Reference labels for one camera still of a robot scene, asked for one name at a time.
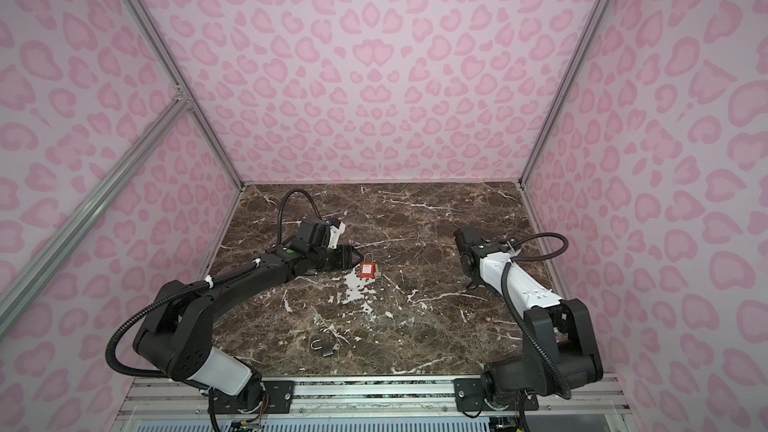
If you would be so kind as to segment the red padlock with steel shackle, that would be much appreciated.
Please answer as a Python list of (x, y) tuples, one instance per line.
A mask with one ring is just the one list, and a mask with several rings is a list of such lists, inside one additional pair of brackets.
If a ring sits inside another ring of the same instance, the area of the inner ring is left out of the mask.
[(359, 276), (362, 279), (374, 279), (376, 275), (376, 262), (372, 253), (365, 253), (360, 264)]

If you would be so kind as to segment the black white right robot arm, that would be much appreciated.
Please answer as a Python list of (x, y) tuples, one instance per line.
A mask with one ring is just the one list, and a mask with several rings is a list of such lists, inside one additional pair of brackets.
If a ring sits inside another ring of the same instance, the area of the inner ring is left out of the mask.
[(565, 299), (523, 268), (564, 254), (568, 239), (543, 232), (523, 239), (492, 242), (473, 226), (454, 232), (464, 274), (471, 289), (494, 290), (503, 299), (522, 334), (517, 359), (484, 366), (483, 402), (493, 407), (523, 407), (537, 396), (568, 400), (575, 389), (599, 382), (604, 368), (590, 312), (579, 299)]

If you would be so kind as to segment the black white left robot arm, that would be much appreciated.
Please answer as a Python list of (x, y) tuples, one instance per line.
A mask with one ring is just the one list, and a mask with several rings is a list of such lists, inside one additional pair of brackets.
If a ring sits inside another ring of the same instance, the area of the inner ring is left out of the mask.
[(140, 320), (134, 351), (162, 377), (250, 404), (261, 401), (261, 374), (213, 345), (214, 326), (257, 295), (298, 277), (350, 271), (359, 265), (362, 255), (340, 242), (345, 229), (338, 219), (305, 219), (295, 235), (239, 270), (190, 284), (173, 280), (163, 285), (153, 309)]

